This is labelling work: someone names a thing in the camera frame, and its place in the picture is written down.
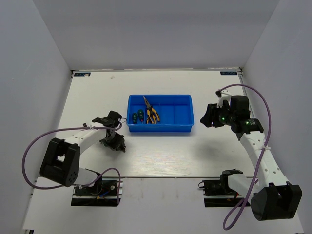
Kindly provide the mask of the yellow black short pliers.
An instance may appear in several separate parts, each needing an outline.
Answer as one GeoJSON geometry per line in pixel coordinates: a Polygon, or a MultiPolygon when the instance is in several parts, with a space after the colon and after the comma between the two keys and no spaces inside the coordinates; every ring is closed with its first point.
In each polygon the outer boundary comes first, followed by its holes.
{"type": "Polygon", "coordinates": [[[156,124],[157,119],[155,117],[147,117],[146,124],[156,124]]]}

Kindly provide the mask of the yellow black long-nose pliers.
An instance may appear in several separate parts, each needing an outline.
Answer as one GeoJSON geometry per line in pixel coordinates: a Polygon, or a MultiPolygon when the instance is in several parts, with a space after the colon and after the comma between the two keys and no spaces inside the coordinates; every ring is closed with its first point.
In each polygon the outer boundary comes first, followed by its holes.
{"type": "Polygon", "coordinates": [[[157,119],[157,123],[160,122],[160,117],[157,111],[153,108],[153,106],[148,102],[145,96],[143,96],[144,102],[147,109],[147,117],[155,117],[157,119]]]}

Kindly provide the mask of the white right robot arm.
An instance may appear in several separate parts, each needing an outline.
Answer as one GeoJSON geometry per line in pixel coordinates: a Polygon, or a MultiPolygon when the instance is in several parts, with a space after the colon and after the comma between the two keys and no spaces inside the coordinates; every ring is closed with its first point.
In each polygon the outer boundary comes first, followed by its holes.
{"type": "Polygon", "coordinates": [[[253,181],[237,169],[223,171],[220,188],[225,194],[234,191],[244,196],[259,221],[291,219],[302,197],[299,185],[292,185],[277,165],[258,119],[251,118],[246,96],[221,97],[219,103],[208,104],[200,120],[206,127],[230,126],[246,150],[256,172],[253,181]]]}

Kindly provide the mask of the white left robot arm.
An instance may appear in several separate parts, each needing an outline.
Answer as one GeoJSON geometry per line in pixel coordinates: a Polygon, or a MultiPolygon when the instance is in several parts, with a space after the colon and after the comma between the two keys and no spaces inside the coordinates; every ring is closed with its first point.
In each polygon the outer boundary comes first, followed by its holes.
{"type": "Polygon", "coordinates": [[[110,111],[107,117],[92,120],[97,126],[86,126],[70,137],[50,140],[39,174],[65,187],[86,186],[94,195],[103,189],[99,173],[79,166],[80,155],[97,142],[113,151],[125,152],[124,136],[116,132],[121,127],[122,116],[110,111]]]}

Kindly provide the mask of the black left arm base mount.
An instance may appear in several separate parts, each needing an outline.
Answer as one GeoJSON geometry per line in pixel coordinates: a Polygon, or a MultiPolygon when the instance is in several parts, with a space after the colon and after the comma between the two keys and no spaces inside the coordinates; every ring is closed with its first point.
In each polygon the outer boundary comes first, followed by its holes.
{"type": "Polygon", "coordinates": [[[123,181],[103,178],[92,187],[74,187],[73,207],[117,207],[121,201],[123,181]]]}

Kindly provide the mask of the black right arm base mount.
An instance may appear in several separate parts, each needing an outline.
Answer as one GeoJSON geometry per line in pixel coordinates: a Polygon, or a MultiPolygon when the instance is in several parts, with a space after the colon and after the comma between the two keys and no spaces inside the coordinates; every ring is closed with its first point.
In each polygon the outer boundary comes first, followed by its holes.
{"type": "Polygon", "coordinates": [[[243,199],[233,190],[226,192],[221,187],[219,179],[202,180],[199,182],[198,188],[203,191],[206,208],[234,207],[243,199]]]}

